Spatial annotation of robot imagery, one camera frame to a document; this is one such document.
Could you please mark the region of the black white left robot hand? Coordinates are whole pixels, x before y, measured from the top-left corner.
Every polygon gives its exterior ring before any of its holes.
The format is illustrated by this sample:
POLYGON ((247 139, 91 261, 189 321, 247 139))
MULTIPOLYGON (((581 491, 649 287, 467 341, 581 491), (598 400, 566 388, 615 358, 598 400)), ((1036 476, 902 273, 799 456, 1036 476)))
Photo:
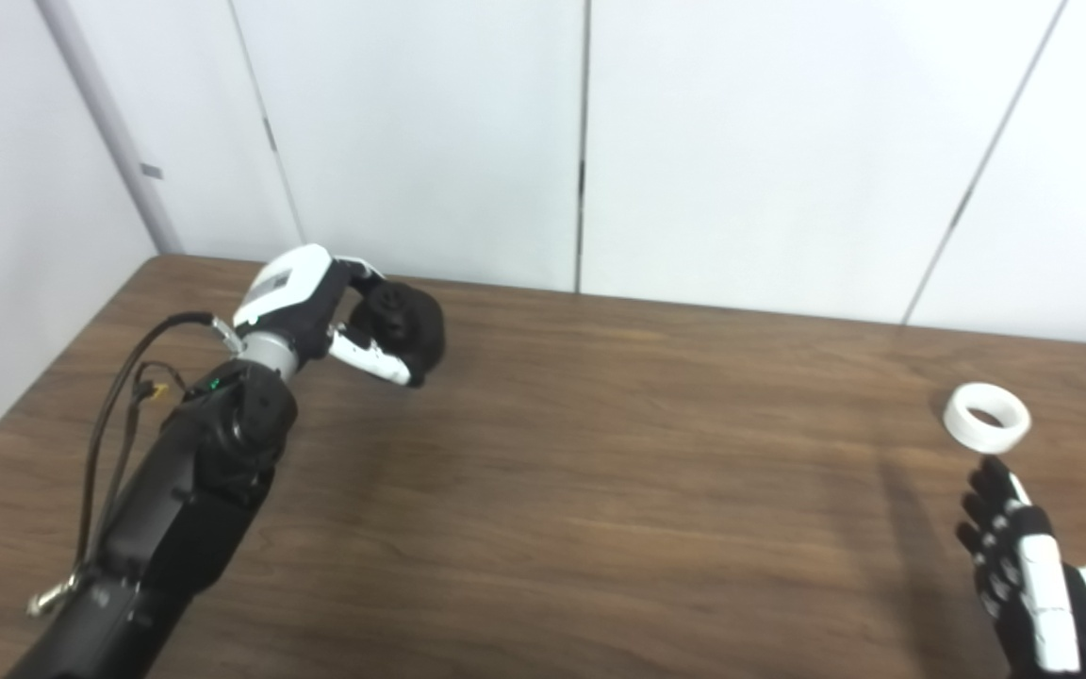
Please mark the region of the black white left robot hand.
POLYGON ((334 357, 389 383, 417 388, 424 377, 386 351, 370 331, 333 323, 348 290, 374 293, 386 277, 366 259, 334 257, 323 246, 298 246, 258 271, 237 312, 237 357, 290 381, 311 361, 334 357))

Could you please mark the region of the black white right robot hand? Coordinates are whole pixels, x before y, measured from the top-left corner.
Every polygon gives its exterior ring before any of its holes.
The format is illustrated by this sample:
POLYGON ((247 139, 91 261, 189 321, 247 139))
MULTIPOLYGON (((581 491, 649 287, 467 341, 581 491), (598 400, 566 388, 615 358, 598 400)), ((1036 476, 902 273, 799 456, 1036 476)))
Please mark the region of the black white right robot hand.
POLYGON ((1086 678, 1086 566, 1064 562, 1048 513, 1003 461, 969 474, 956 537, 1012 678, 1086 678))

